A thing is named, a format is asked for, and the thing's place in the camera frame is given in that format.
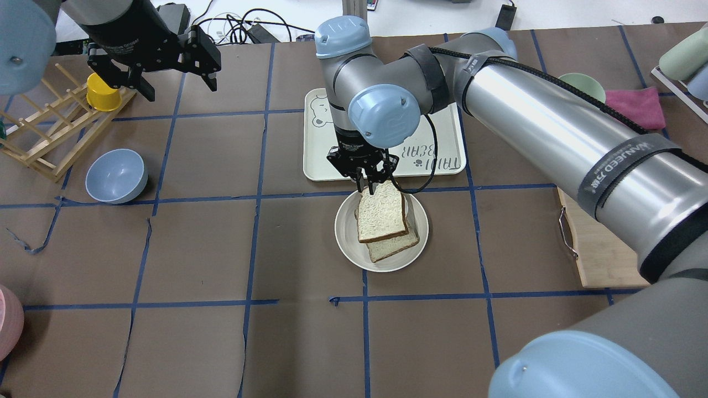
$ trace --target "bread slice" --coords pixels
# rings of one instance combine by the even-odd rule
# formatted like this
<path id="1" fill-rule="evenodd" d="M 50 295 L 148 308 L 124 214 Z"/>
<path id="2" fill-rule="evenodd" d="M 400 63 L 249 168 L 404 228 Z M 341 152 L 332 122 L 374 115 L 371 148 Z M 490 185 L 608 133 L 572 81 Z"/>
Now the bread slice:
<path id="1" fill-rule="evenodd" d="M 384 258 L 393 256 L 396 253 L 400 253 L 401 251 L 418 244 L 420 241 L 418 234 L 413 228 L 411 228 L 411 225 L 408 224 L 408 220 L 406 220 L 406 225 L 408 226 L 409 232 L 402 237 L 395 237 L 366 244 L 366 247 L 369 249 L 369 258 L 371 258 L 372 262 L 375 263 L 379 260 L 383 260 Z"/>
<path id="2" fill-rule="evenodd" d="M 360 243 L 382 241 L 408 233 L 403 195 L 391 181 L 379 184 L 374 195 L 361 193 L 357 217 Z"/>

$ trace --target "white plate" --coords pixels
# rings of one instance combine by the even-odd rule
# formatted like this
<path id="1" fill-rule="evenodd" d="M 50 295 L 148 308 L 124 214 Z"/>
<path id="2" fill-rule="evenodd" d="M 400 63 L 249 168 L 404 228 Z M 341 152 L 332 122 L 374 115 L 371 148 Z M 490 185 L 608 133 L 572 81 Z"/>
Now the white plate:
<path id="1" fill-rule="evenodd" d="M 356 266 L 373 272 L 397 271 L 414 262 L 423 253 L 423 249 L 428 243 L 428 216 L 418 199 L 412 195 L 404 194 L 408 205 L 408 222 L 411 228 L 418 232 L 418 244 L 373 263 L 369 258 L 369 249 L 365 244 L 359 243 L 354 210 L 359 207 L 360 198 L 359 192 L 349 195 L 337 210 L 337 216 L 334 219 L 334 236 L 344 256 Z"/>
<path id="2" fill-rule="evenodd" d="M 337 146 L 332 115 L 325 89 L 314 89 L 305 96 L 304 144 L 302 151 L 302 172 L 313 181 L 347 180 L 329 163 L 327 153 Z M 457 174 L 467 165 L 467 156 L 462 144 L 457 106 L 450 104 L 430 115 L 438 132 L 438 167 L 435 174 L 444 176 Z M 429 176 L 433 162 L 433 132 L 426 119 L 412 136 L 403 144 L 390 149 L 391 154 L 400 158 L 396 177 Z"/>

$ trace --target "white floor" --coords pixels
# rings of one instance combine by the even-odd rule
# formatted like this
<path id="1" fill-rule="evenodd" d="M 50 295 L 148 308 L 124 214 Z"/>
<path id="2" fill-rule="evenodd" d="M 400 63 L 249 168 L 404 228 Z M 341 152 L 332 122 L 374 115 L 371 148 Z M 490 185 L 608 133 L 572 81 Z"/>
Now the white floor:
<path id="1" fill-rule="evenodd" d="M 154 5 L 169 0 L 152 0 Z M 186 4 L 192 17 L 204 12 L 208 0 L 175 0 Z M 643 25 L 654 16 L 666 22 L 708 21 L 705 0 L 516 0 L 518 10 L 513 29 L 573 28 L 582 26 Z M 368 12 L 373 36 L 425 35 L 456 33 L 494 26 L 506 0 L 472 0 L 453 4 L 451 0 L 379 0 L 376 11 Z M 214 0 L 205 18 L 220 13 L 243 14 L 251 8 L 268 8 L 280 14 L 289 24 L 314 30 L 329 18 L 342 14 L 339 0 Z M 252 13 L 249 18 L 276 21 L 266 13 Z M 214 22 L 208 31 L 216 37 L 223 23 Z M 287 41 L 284 28 L 269 27 L 279 40 Z M 86 34 L 61 13 L 57 22 L 57 41 L 85 38 Z"/>

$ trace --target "pink cloth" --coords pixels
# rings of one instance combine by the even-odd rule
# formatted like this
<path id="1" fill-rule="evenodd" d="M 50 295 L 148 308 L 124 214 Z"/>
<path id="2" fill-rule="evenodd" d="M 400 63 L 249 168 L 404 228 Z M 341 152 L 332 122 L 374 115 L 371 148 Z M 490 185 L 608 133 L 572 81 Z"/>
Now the pink cloth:
<path id="1" fill-rule="evenodd" d="M 607 106 L 627 116 L 647 130 L 666 127 L 656 87 L 644 90 L 607 90 Z"/>

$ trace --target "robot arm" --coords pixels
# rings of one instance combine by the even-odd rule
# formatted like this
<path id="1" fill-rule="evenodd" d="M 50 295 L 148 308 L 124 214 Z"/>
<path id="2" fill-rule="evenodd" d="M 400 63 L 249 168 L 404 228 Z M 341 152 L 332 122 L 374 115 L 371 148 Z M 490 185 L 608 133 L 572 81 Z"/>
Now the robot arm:
<path id="1" fill-rule="evenodd" d="M 143 72 L 176 69 L 198 74 L 216 91 L 221 54 L 196 25 L 168 28 L 149 0 L 0 0 L 0 93 L 27 91 L 36 85 L 54 49 L 59 6 L 88 33 L 88 65 L 114 88 L 137 89 L 149 101 L 155 90 Z M 187 20 L 189 15 L 182 15 Z M 127 67 L 121 70 L 116 61 Z"/>
<path id="2" fill-rule="evenodd" d="M 688 397 L 708 390 L 704 165 L 516 64 L 502 30 L 415 47 L 386 65 L 359 18 L 323 23 L 315 41 L 338 139 L 328 159 L 343 176 L 360 185 L 366 173 L 370 187 L 385 181 L 396 161 L 385 148 L 412 135 L 421 114 L 455 102 L 633 248 L 640 274 L 655 283 L 574 330 L 530 343 L 497 370 L 490 397 Z M 688 297 L 695 297 L 690 309 L 677 310 L 688 308 Z"/>

